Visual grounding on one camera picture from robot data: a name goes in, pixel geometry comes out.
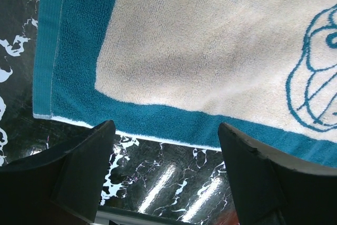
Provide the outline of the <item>teal Doraemon towel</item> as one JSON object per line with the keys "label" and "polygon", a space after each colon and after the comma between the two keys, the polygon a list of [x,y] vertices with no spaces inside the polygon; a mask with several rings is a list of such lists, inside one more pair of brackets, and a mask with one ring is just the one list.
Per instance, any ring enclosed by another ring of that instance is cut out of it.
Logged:
{"label": "teal Doraemon towel", "polygon": [[336,166],[336,0],[40,0],[33,116]]}

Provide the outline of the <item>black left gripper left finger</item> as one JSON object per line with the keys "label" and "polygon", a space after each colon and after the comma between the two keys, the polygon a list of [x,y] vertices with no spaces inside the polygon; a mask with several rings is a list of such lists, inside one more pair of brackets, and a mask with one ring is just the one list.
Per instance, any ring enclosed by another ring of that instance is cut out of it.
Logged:
{"label": "black left gripper left finger", "polygon": [[1,224],[93,223],[114,135],[105,121],[1,167]]}

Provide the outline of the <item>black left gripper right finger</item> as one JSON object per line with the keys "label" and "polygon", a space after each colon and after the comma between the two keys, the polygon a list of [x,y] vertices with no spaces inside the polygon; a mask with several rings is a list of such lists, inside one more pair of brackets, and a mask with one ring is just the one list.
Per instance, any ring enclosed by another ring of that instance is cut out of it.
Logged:
{"label": "black left gripper right finger", "polygon": [[221,151],[240,224],[336,224],[336,169],[222,123]]}

